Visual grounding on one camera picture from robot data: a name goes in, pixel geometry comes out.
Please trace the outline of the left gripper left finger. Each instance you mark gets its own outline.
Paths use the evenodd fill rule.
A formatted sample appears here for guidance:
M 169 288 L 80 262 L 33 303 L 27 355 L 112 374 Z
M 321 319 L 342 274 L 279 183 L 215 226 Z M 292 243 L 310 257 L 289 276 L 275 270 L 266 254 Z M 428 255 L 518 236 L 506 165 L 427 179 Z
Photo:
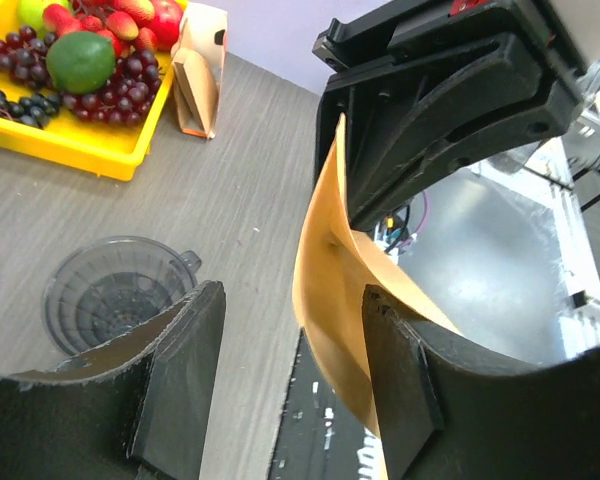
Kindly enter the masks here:
M 226 313 L 219 281 L 50 371 L 0 375 L 0 479 L 195 479 Z

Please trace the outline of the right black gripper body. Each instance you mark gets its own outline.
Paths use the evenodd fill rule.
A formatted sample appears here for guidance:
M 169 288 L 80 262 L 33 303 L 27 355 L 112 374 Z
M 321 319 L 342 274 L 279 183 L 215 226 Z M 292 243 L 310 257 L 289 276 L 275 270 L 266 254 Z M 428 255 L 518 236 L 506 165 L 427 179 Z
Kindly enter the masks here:
M 500 38 L 520 41 L 532 67 L 529 82 L 514 83 L 512 104 L 524 101 L 525 88 L 552 85 L 581 103 L 584 59 L 547 1 L 391 1 L 349 23 L 332 20 L 313 46 L 334 72 L 318 109 L 316 164 L 326 159 L 341 113 L 355 119 L 383 100 L 403 104 L 494 52 Z

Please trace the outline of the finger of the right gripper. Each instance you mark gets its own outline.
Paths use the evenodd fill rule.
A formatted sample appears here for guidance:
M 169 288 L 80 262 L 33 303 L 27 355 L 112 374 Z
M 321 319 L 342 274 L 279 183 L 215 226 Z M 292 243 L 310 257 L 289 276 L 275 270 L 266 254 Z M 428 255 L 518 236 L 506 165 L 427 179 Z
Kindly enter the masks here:
M 368 230 L 428 186 L 483 157 L 474 132 L 539 90 L 526 46 L 500 34 L 394 65 L 354 86 L 347 113 L 349 222 Z

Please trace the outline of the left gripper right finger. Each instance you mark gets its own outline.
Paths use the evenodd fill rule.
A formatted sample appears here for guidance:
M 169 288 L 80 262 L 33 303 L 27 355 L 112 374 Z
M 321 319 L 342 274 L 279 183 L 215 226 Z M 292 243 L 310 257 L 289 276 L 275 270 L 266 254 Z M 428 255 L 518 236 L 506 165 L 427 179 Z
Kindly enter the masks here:
M 536 366 L 377 286 L 363 325 L 390 478 L 600 479 L 600 346 Z

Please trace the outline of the grey plastic dripper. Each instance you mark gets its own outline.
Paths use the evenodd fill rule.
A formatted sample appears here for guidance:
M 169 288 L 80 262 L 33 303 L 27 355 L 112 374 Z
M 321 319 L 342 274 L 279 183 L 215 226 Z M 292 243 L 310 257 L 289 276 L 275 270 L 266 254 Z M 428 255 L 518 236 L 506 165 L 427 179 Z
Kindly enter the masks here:
M 46 330 L 69 356 L 95 348 L 175 304 L 197 285 L 201 266 L 192 250 L 178 253 L 139 236 L 81 247 L 46 282 Z

